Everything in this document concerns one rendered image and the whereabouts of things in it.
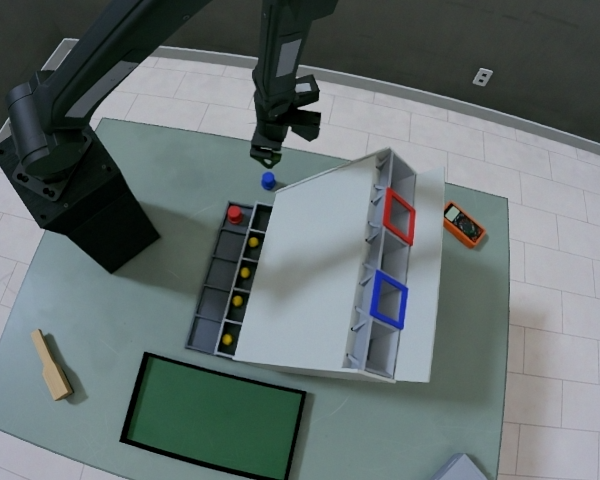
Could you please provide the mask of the red funnel rim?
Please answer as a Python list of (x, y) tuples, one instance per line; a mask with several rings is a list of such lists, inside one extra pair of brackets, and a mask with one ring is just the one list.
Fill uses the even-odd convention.
[[(396, 229), (394, 226), (392, 226), (389, 223), (392, 197), (395, 198), (400, 204), (402, 204), (406, 209), (408, 209), (410, 211), (408, 237), (405, 236), (403, 233), (401, 233), (398, 229)], [(394, 234), (396, 234), (398, 237), (400, 237), (402, 240), (404, 240), (410, 246), (413, 246), (415, 216), (416, 216), (416, 210), (414, 208), (412, 208), (407, 202), (405, 202), (392, 189), (387, 187), (382, 225), (386, 226), (386, 228), (388, 228), (390, 231), (392, 231)]]

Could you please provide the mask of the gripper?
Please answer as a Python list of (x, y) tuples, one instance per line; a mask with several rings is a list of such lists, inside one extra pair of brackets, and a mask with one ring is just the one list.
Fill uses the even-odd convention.
[[(283, 117), (283, 115), (282, 115)], [(279, 121), (282, 117), (274, 121), (263, 121), (256, 115), (256, 127), (251, 140), (250, 157), (260, 162), (265, 168), (272, 169), (277, 163), (281, 161), (282, 153), (281, 146), (283, 142), (267, 140), (266, 124), (272, 124)], [(262, 148), (269, 149), (262, 149)], [(276, 151), (276, 152), (272, 152)], [(270, 164), (267, 164), (265, 160), (271, 160)]]

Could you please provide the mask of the blue funnel band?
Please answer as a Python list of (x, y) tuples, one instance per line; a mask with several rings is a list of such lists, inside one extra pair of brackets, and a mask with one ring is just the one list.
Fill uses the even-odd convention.
[[(398, 322), (377, 312), (382, 279), (402, 291)], [(395, 281), (394, 279), (387, 276), (386, 274), (382, 273), (381, 271), (376, 270), (369, 315), (371, 315), (381, 321), (384, 321), (398, 329), (403, 330), (404, 329), (404, 321), (405, 321), (405, 313), (406, 313), (406, 305), (407, 305), (407, 297), (408, 297), (408, 288), (407, 287), (405, 287), (404, 285)]]

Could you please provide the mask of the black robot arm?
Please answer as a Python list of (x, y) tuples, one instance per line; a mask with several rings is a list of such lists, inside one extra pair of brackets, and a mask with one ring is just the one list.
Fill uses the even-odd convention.
[[(59, 202), (93, 146), (82, 131), (100, 104), (211, 1), (111, 0), (56, 70), (35, 71), (13, 88), (5, 97), (20, 160), (13, 180)], [(267, 140), (284, 142), (288, 126), (308, 142), (319, 137), (322, 112), (296, 108), (318, 102), (320, 89), (313, 74), (296, 73), (313, 20), (333, 14), (337, 3), (262, 0), (255, 113), (263, 121), (283, 114), (266, 124)]]

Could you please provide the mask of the orange digital multimeter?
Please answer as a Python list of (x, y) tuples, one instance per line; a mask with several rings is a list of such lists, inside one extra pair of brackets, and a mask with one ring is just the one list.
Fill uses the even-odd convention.
[(449, 201), (444, 207), (443, 227), (469, 249), (475, 247), (486, 232), (480, 224), (452, 201)]

